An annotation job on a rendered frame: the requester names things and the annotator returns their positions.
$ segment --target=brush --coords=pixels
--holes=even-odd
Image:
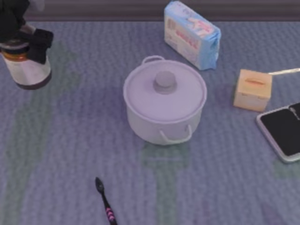
[[[113,210],[112,210],[111,206],[109,205],[109,203],[106,199],[105,193],[104,193],[104,185],[98,177],[96,177],[96,179],[95,179],[95,184],[96,184],[97,191],[102,196],[102,200],[103,200],[104,207],[105,207],[105,212],[106,212],[106,215],[107,215],[110,225],[117,225],[117,221],[114,216]]]

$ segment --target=wet wipes package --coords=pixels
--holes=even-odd
[[[165,42],[199,70],[215,69],[221,30],[180,1],[165,8]]]

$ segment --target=white pot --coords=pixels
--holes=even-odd
[[[170,145],[191,139],[207,89],[191,67],[149,56],[127,77],[123,95],[133,131],[150,143]]]

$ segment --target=table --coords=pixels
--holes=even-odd
[[[300,163],[283,164],[233,107],[241,68],[298,68],[299,22],[216,22],[216,70],[188,143],[158,147],[130,129],[122,85],[149,55],[189,63],[162,22],[33,22],[55,33],[52,81],[19,89],[0,61],[0,218],[4,225],[105,225],[100,177],[120,225],[298,225]],[[300,101],[300,74],[274,77],[268,110]]]

